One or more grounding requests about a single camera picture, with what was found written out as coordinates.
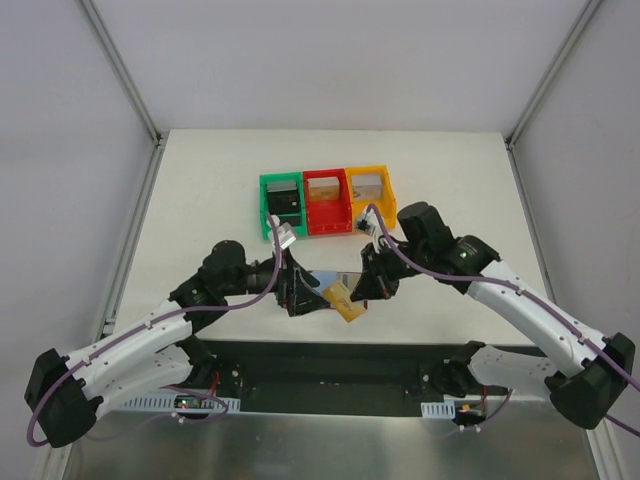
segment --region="small object in bin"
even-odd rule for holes
[[[275,215],[300,213],[300,192],[295,181],[267,183],[267,205]]]
[[[377,173],[351,177],[353,198],[358,201],[382,200],[382,178]]]
[[[309,178],[309,201],[326,202],[340,198],[340,181],[338,177]]]

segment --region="white wall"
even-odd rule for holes
[[[35,358],[90,340],[151,153],[72,1],[0,3],[0,477],[26,478]]]
[[[170,128],[501,131],[585,0],[98,0]]]
[[[640,346],[638,25],[640,2],[604,2],[516,159],[560,304]],[[639,401],[627,389],[613,412],[639,428]],[[618,438],[639,478],[640,439]]]

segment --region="cable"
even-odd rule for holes
[[[112,440],[118,440],[120,438],[124,438],[124,437],[128,437],[129,435],[131,435],[134,432],[137,432],[138,430],[142,429],[143,427],[146,427],[147,425],[149,425],[150,423],[155,422],[156,420],[160,419],[160,418],[172,418],[172,417],[180,417],[180,419],[182,420],[182,422],[184,423],[205,423],[205,422],[211,422],[213,420],[218,420],[221,417],[223,417],[224,415],[226,415],[229,412],[229,405],[225,402],[223,402],[222,400],[220,400],[218,397],[216,397],[215,395],[210,395],[210,394],[205,394],[205,393],[200,393],[200,392],[195,392],[192,390],[187,390],[184,388],[180,388],[180,387],[176,387],[174,385],[169,385],[166,387],[163,387],[167,390],[173,390],[174,392],[178,392],[178,393],[182,393],[184,395],[190,395],[192,397],[199,397],[199,398],[203,398],[206,400],[213,400],[215,403],[217,403],[218,405],[221,405],[223,407],[223,411],[218,413],[217,415],[207,415],[207,417],[205,417],[204,419],[195,419],[195,418],[187,418],[183,415],[180,415],[178,413],[158,413],[157,415],[153,415],[152,417],[146,418],[144,421],[134,425],[133,427],[125,430],[124,432],[120,432],[120,433],[116,433],[115,435],[109,435],[107,437],[94,437],[93,435],[91,435],[90,433],[85,434],[84,436],[86,438],[88,438],[89,440],[91,440],[92,442],[110,442]]]
[[[475,430],[477,432],[479,428],[484,427],[487,423],[489,423],[494,418],[496,418],[498,414],[504,410],[504,407],[506,407],[507,404],[509,403],[509,400],[511,400],[511,395],[513,395],[513,390],[509,390],[509,392],[507,392],[507,395],[504,397],[504,400],[502,401],[500,406],[496,408],[496,410],[493,413],[491,413],[491,415],[489,415],[487,418],[485,418],[482,422],[478,423],[477,425],[468,425],[466,427],[462,427],[461,425],[462,428],[456,428],[455,430],[452,430],[449,433],[445,433],[442,436],[442,438],[450,437],[452,435],[455,435],[456,433],[469,432],[471,430]]]
[[[518,285],[506,280],[500,280],[498,278],[491,278],[491,277],[481,277],[481,276],[475,276],[475,275],[447,275],[445,273],[439,273],[439,272],[434,272],[432,270],[428,270],[423,266],[418,265],[416,262],[414,262],[409,257],[407,257],[404,253],[402,253],[402,251],[398,248],[395,242],[393,242],[391,234],[389,233],[389,230],[387,230],[387,227],[384,223],[384,219],[382,218],[382,215],[380,214],[380,210],[378,210],[378,207],[372,203],[367,207],[367,212],[369,211],[373,211],[376,218],[378,219],[378,223],[380,224],[380,230],[382,231],[382,235],[387,240],[387,243],[389,244],[389,247],[391,248],[391,250],[393,250],[393,252],[411,268],[413,268],[414,270],[417,270],[418,272],[424,273],[425,275],[433,277],[437,280],[445,280],[450,282],[451,281],[453,282],[460,282],[460,281],[484,282],[484,283],[491,283],[494,285],[500,285],[505,288],[514,290],[516,292],[521,292],[522,296],[526,297],[527,299],[531,300],[533,303],[538,305],[545,312],[551,315],[554,319],[560,322],[573,335],[581,339],[581,341],[583,341],[583,343],[586,346],[588,346],[593,352],[595,352],[600,358],[602,358],[607,363],[607,365],[609,365],[618,375],[620,375],[627,383],[629,383],[633,388],[635,388],[638,392],[640,392],[640,382],[638,380],[636,380],[631,375],[629,375],[629,373],[627,373],[620,365],[618,365],[609,355],[607,355],[600,347],[598,347],[595,343],[593,343],[592,340],[588,338],[583,338],[583,335],[580,329],[578,329],[569,320],[564,318],[562,314],[558,313],[554,308],[548,305],[545,301],[538,298],[537,296],[535,296],[534,294],[532,294],[527,290],[521,290]],[[630,427],[629,425],[623,423],[622,421],[616,419],[615,417],[611,417],[609,415],[605,415],[605,417],[611,420],[613,423],[615,423],[619,427],[640,437],[640,432],[634,429],[633,427]]]
[[[178,310],[174,310],[173,312],[168,312],[163,315],[158,315],[156,318],[150,321],[150,324],[153,326],[168,318],[175,317],[176,315],[180,315],[180,314],[190,313],[190,312],[228,312],[233,310],[240,310],[242,308],[251,307],[256,303],[258,303],[260,300],[262,300],[264,297],[266,297],[267,294],[271,292],[271,289],[273,288],[273,286],[276,284],[276,281],[278,280],[278,272],[280,271],[280,265],[282,262],[282,249],[280,248],[280,239],[278,238],[278,234],[277,234],[277,226],[274,223],[269,213],[267,213],[266,216],[269,222],[269,226],[271,227],[271,231],[273,232],[276,261],[273,268],[273,273],[271,274],[271,278],[269,279],[269,283],[261,293],[256,295],[251,300],[244,303],[239,303],[237,305],[198,306],[198,307],[181,308]],[[147,329],[147,325],[141,324],[138,327],[123,334],[122,336],[107,343],[102,348],[97,349],[95,352],[89,355],[89,362],[93,361],[94,359],[102,355],[104,352],[110,350],[111,348],[124,342],[125,340],[129,339],[133,335],[145,329]],[[33,414],[31,415],[31,418],[29,419],[29,425],[27,427],[27,443],[29,445],[31,445],[32,447],[42,447],[49,443],[49,441],[46,439],[36,440],[34,438],[33,433],[36,427],[36,422],[38,421],[38,418],[42,413],[42,409],[50,400],[51,396],[55,393],[55,391],[58,388],[60,388],[60,385],[62,385],[68,378],[72,377],[78,370],[80,370],[84,366],[85,366],[85,363],[80,362],[74,365],[73,367],[71,367],[66,373],[64,373],[60,378],[58,378],[58,380],[56,380],[53,383],[53,385],[51,385],[51,387],[49,387],[49,389],[42,396],[42,398],[38,402],[38,405],[36,405],[36,408],[33,410]]]

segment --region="purple cable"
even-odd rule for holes
[[[207,415],[206,418],[203,418],[203,419],[186,418],[186,417],[184,417],[184,416],[182,416],[182,415],[180,415],[178,413],[178,416],[183,418],[184,423],[191,423],[191,424],[193,424],[193,423],[208,423],[208,422],[211,422],[213,420],[220,419],[221,417],[223,417],[224,415],[226,415],[229,412],[229,405],[227,405],[225,402],[220,400],[215,395],[210,395],[210,394],[207,394],[207,393],[195,392],[195,391],[192,391],[192,390],[187,390],[186,388],[176,387],[174,385],[168,385],[168,386],[163,387],[163,388],[165,388],[167,390],[173,390],[174,392],[182,393],[184,395],[190,395],[192,397],[203,398],[205,400],[213,400],[215,403],[217,403],[218,405],[220,405],[220,406],[222,406],[224,408],[224,410],[222,412],[218,413],[217,415],[209,414],[209,415]],[[120,438],[128,437],[132,433],[137,432],[141,428],[149,425],[150,423],[155,422],[156,420],[158,420],[160,418],[172,418],[173,416],[174,416],[173,413],[158,413],[157,415],[153,415],[152,417],[149,417],[149,418],[145,419],[144,421],[138,423],[137,425],[131,427],[130,429],[125,430],[124,432],[116,433],[115,435],[110,435],[108,437],[94,437],[90,433],[87,433],[85,435],[85,437],[88,438],[89,440],[91,440],[92,442],[110,442],[112,440],[118,440]]]
[[[262,300],[264,297],[266,297],[269,294],[269,292],[271,292],[271,289],[273,288],[273,286],[276,284],[276,281],[278,280],[278,272],[280,271],[280,265],[282,262],[282,250],[280,248],[280,239],[278,238],[278,235],[277,235],[277,226],[272,220],[271,215],[269,213],[267,213],[266,216],[267,216],[267,221],[269,222],[269,226],[271,227],[271,231],[273,232],[276,261],[275,261],[275,266],[273,268],[273,273],[271,274],[271,278],[269,279],[269,283],[260,294],[258,294],[257,296],[255,296],[254,298],[252,298],[247,302],[239,303],[237,305],[180,308],[178,310],[174,310],[173,312],[168,312],[163,315],[158,315],[156,318],[150,321],[151,325],[156,325],[157,323],[162,322],[163,320],[166,320],[168,318],[175,317],[176,315],[189,313],[189,312],[229,312],[232,310],[240,310],[242,308],[251,307],[252,305],[255,305],[260,300]],[[91,353],[89,355],[89,361],[93,361],[95,358],[99,357],[104,352],[110,350],[111,348],[124,342],[125,340],[131,338],[133,335],[135,335],[138,332],[141,332],[142,330],[145,330],[146,328],[147,326],[145,324],[139,325],[137,328],[134,328],[133,330],[127,332],[121,337],[118,337],[114,339],[112,342],[107,343],[102,348],[99,348],[95,352]],[[29,426],[27,427],[27,443],[32,447],[42,447],[49,443],[48,440],[36,440],[34,438],[33,433],[36,427],[36,422],[38,421],[38,418],[42,413],[42,409],[47,404],[47,402],[49,401],[51,396],[54,394],[54,392],[68,378],[70,378],[74,373],[76,373],[78,370],[84,367],[84,365],[85,364],[83,362],[80,362],[74,365],[73,367],[71,367],[65,374],[63,374],[60,378],[58,378],[58,380],[56,380],[53,383],[53,385],[51,385],[51,387],[49,387],[49,389],[45,392],[45,394],[42,396],[42,398],[38,402],[38,405],[36,405],[36,408],[33,410],[33,415],[31,415],[31,418],[29,419]]]
[[[515,283],[511,283],[511,282],[506,281],[506,280],[500,280],[498,278],[480,277],[480,276],[475,276],[475,275],[447,275],[445,273],[438,273],[438,272],[434,272],[434,271],[428,270],[428,269],[424,268],[423,266],[418,265],[416,262],[414,262],[409,257],[407,257],[404,253],[402,253],[400,251],[400,249],[397,247],[397,245],[395,244],[395,242],[393,241],[393,239],[391,237],[391,234],[389,233],[389,230],[387,230],[387,227],[384,224],[384,219],[382,218],[382,215],[380,214],[380,210],[378,210],[378,207],[372,203],[367,207],[367,211],[373,211],[373,213],[376,215],[376,218],[378,219],[378,223],[380,224],[380,230],[382,231],[382,235],[384,236],[385,240],[389,244],[389,247],[391,248],[391,250],[393,250],[393,252],[403,262],[405,262],[407,265],[409,265],[414,270],[417,270],[420,273],[424,273],[425,275],[428,275],[428,276],[433,277],[433,278],[438,279],[438,280],[446,280],[446,281],[450,281],[450,282],[451,281],[453,281],[453,282],[456,282],[456,281],[458,281],[458,282],[460,282],[460,281],[463,281],[463,282],[484,282],[484,283],[492,283],[494,285],[500,285],[500,286],[503,286],[505,288],[509,288],[511,290],[514,290],[514,291],[518,291],[520,289],[520,287],[518,285],[516,285]],[[545,312],[547,312],[553,318],[555,318],[567,330],[569,330],[573,335],[575,335],[578,338],[582,338],[582,332],[580,331],[580,329],[578,329],[569,320],[564,318],[563,315],[558,313],[554,308],[552,308],[550,305],[548,305],[545,301],[543,301],[542,299],[536,297],[533,293],[531,293],[531,292],[529,292],[527,290],[523,290],[522,291],[522,295],[524,297],[528,298],[529,300],[531,300],[536,305],[538,305],[540,308],[542,308]],[[620,365],[618,365],[600,347],[598,347],[595,343],[593,343],[593,341],[591,341],[588,338],[584,340],[584,344],[586,346],[588,346],[593,352],[595,352],[600,358],[602,358],[618,375],[620,375],[625,381],[627,381],[633,388],[635,388],[638,392],[640,392],[640,382],[638,380],[636,380],[635,378],[633,378],[631,375],[629,375]],[[618,426],[621,426],[620,424],[622,424],[622,422],[620,420],[617,420],[617,419],[616,419],[616,421],[614,423],[616,423],[616,425],[618,425]],[[625,424],[625,427],[627,427],[627,428],[625,428],[625,430],[627,430],[627,431],[631,431],[631,430],[636,431],[635,429],[633,429],[632,427],[629,427],[626,424]]]

